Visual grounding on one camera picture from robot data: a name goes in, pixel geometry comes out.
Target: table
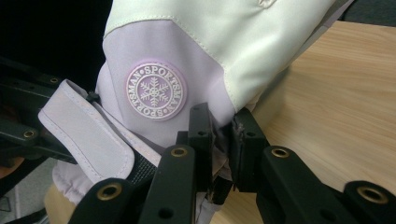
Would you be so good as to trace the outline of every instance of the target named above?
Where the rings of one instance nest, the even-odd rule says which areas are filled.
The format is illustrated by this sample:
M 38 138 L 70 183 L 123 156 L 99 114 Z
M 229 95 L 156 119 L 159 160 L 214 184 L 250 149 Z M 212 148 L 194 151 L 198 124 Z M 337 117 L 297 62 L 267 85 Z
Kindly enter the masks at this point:
M 396 28 L 337 21 L 291 66 L 266 125 L 326 185 L 367 180 L 396 194 Z M 255 194 L 232 192 L 211 223 L 262 223 Z

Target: logo patch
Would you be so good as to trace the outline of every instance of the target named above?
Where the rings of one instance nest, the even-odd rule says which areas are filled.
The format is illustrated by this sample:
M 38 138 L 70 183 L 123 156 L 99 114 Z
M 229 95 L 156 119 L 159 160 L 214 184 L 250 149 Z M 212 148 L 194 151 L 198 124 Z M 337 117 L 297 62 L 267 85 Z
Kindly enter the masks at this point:
M 183 107 L 184 80 L 164 63 L 138 65 L 127 79 L 127 94 L 133 109 L 155 120 L 170 119 Z

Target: round logo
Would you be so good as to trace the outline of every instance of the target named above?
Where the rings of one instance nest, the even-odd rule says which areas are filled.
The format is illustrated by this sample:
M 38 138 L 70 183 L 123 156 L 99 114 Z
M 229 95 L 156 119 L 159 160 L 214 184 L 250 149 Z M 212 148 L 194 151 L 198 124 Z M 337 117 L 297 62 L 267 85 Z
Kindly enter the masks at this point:
M 128 76 L 127 94 L 138 114 L 155 120 L 172 118 L 186 98 L 181 76 L 164 63 L 138 65 Z

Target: snowflake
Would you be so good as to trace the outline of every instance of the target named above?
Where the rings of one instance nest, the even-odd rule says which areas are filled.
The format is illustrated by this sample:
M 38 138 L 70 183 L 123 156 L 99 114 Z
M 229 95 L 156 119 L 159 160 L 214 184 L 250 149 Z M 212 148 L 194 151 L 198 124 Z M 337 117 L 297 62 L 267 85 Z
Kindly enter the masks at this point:
M 160 85 L 157 77 L 152 77 L 150 83 L 142 82 L 140 87 L 144 91 L 140 99 L 150 100 L 152 106 L 157 106 L 160 101 L 169 101 L 169 97 L 165 94 L 169 86 L 166 83 Z

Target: wooden surface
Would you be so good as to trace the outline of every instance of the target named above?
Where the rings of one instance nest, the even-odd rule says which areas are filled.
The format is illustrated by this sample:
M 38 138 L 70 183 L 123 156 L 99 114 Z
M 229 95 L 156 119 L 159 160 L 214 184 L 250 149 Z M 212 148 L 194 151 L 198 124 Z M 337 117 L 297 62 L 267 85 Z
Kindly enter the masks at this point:
M 396 28 L 335 23 L 293 63 L 264 132 L 326 185 L 367 180 L 396 194 Z M 212 223 L 262 223 L 255 195 L 233 192 Z

